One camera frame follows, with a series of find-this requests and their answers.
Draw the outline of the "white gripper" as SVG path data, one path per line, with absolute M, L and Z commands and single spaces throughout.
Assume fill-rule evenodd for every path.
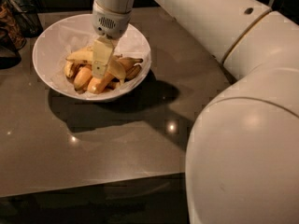
M 131 15 L 118 13 L 93 3 L 92 24 L 96 33 L 100 35 L 93 42 L 92 73 L 96 78 L 102 78 L 107 70 L 108 63 L 114 52 L 111 39 L 118 39 L 126 32 Z

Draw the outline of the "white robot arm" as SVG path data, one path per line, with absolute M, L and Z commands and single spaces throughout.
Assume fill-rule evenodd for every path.
M 120 37 L 134 0 L 94 0 Z M 232 74 L 192 127 L 191 224 L 299 224 L 298 26 L 256 0 L 155 0 Z

